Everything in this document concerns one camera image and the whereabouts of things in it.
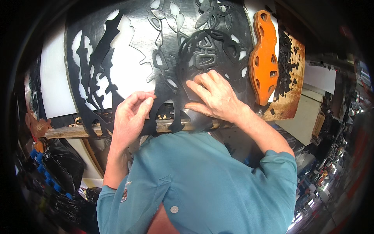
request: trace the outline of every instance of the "blue object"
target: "blue object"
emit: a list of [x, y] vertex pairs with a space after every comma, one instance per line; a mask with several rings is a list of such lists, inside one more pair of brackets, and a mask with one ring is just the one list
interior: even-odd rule
[[31, 152], [30, 152], [30, 156], [33, 158], [33, 159], [35, 159], [35, 157], [38, 155], [38, 152], [35, 150], [35, 149], [33, 149], [33, 150], [31, 150]]
[[57, 191], [57, 192], [61, 192], [61, 187], [55, 183], [55, 185], [53, 186], [53, 188]]
[[66, 196], [70, 199], [70, 200], [73, 200], [73, 198], [71, 197], [71, 194], [70, 193], [66, 193]]
[[44, 172], [44, 175], [45, 175], [47, 178], [50, 178], [50, 174], [48, 173], [48, 171]]
[[103, 186], [100, 233], [147, 233], [161, 202], [181, 234], [286, 233], [294, 217], [295, 159], [269, 150], [260, 165], [232, 158], [207, 133], [148, 137], [118, 189]]
[[42, 164], [40, 164], [39, 166], [38, 166], [38, 171], [39, 171], [39, 173], [40, 174], [43, 174], [44, 172], [45, 172], [45, 168], [44, 168], [44, 166], [42, 165]]
[[52, 180], [50, 180], [49, 178], [46, 178], [46, 183], [47, 183], [48, 185], [51, 185], [51, 184], [52, 184]]

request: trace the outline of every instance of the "orange wooden piece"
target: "orange wooden piece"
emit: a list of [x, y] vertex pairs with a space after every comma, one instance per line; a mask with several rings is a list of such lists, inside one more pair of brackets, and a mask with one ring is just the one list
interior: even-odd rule
[[274, 52], [277, 36], [269, 12], [259, 10], [253, 18], [257, 44], [248, 61], [249, 77], [256, 102], [265, 106], [278, 81], [278, 61]]

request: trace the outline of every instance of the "black plastic bag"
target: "black plastic bag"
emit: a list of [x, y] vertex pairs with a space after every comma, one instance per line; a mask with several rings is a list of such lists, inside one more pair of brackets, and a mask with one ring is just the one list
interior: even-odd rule
[[78, 227], [87, 233], [99, 233], [96, 204], [86, 201], [79, 194], [72, 194], [69, 198], [54, 191], [50, 197], [50, 207], [51, 217], [65, 231], [69, 232], [69, 227]]
[[101, 188], [94, 187], [86, 189], [86, 198], [89, 202], [96, 204], [99, 194], [101, 192]]
[[86, 164], [66, 139], [52, 139], [42, 162], [63, 190], [73, 194], [80, 188]]

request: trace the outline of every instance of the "wooden plank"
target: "wooden plank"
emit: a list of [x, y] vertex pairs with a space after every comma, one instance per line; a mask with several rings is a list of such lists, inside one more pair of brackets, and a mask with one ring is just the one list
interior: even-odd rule
[[[158, 133], [169, 133], [171, 132], [168, 127], [171, 125], [173, 120], [171, 119], [162, 119], [162, 120], [156, 120], [157, 122], [157, 132]], [[189, 122], [189, 119], [182, 119], [181, 123], [184, 124], [183, 131], [191, 131], [193, 130], [193, 126]], [[213, 127], [212, 129], [218, 128], [222, 123], [222, 120], [214, 119], [213, 120]], [[224, 128], [229, 128], [234, 126], [233, 124], [225, 124]], [[94, 132], [100, 136], [102, 134], [100, 125], [96, 125], [93, 127]], [[69, 137], [88, 137], [88, 134], [86, 133], [84, 127], [82, 125], [77, 125], [74, 127], [63, 127], [63, 128], [57, 128], [57, 129], [49, 129], [45, 133], [45, 137], [48, 139], [52, 138], [69, 138]]]
[[[272, 102], [270, 104], [269, 108], [262, 116], [262, 119], [265, 121], [292, 119], [293, 117], [295, 117], [297, 106], [299, 104], [301, 89], [303, 88], [304, 80], [305, 46], [301, 42], [296, 40], [293, 36], [289, 35], [288, 37], [292, 42], [292, 63], [299, 62], [298, 69], [294, 67], [292, 71], [290, 71], [291, 80], [296, 79], [297, 84], [293, 86], [292, 84], [290, 84], [290, 88], [292, 88], [292, 90], [286, 93], [287, 97], [279, 96], [279, 99], [276, 102]], [[299, 47], [299, 50], [296, 54], [294, 53], [294, 47]], [[274, 109], [274, 115], [271, 114], [271, 109]]]

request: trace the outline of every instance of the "finger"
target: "finger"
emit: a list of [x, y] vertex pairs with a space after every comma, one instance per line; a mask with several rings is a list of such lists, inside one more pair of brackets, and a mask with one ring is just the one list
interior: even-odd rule
[[149, 112], [151, 111], [152, 106], [153, 98], [149, 97], [144, 102], [142, 102], [142, 104], [140, 104], [136, 116], [142, 120], [146, 119], [147, 115], [149, 115]]
[[226, 81], [228, 82], [223, 76], [221, 76], [220, 73], [218, 73], [216, 70], [210, 70], [208, 71], [208, 75], [212, 78], [212, 80], [216, 83], [220, 81]]
[[128, 98], [125, 99], [125, 103], [129, 106], [134, 106], [138, 103], [138, 101], [143, 101], [147, 98], [156, 98], [156, 95], [150, 93], [150, 92], [143, 92], [143, 91], [136, 91], [132, 93]]
[[209, 98], [212, 97], [212, 94], [204, 89], [201, 85], [196, 84], [195, 81], [188, 80], [186, 82], [187, 86], [192, 89], [205, 103], [208, 102]]
[[198, 84], [198, 85], [204, 85], [207, 90], [211, 93], [216, 85], [215, 83], [213, 82], [212, 78], [206, 74], [206, 73], [203, 73], [203, 74], [199, 74], [197, 76], [195, 76], [195, 78], [193, 78], [193, 80]]
[[204, 115], [214, 117], [212, 111], [204, 104], [196, 103], [196, 102], [190, 102], [187, 103], [184, 108], [194, 110], [200, 113], [203, 113]]

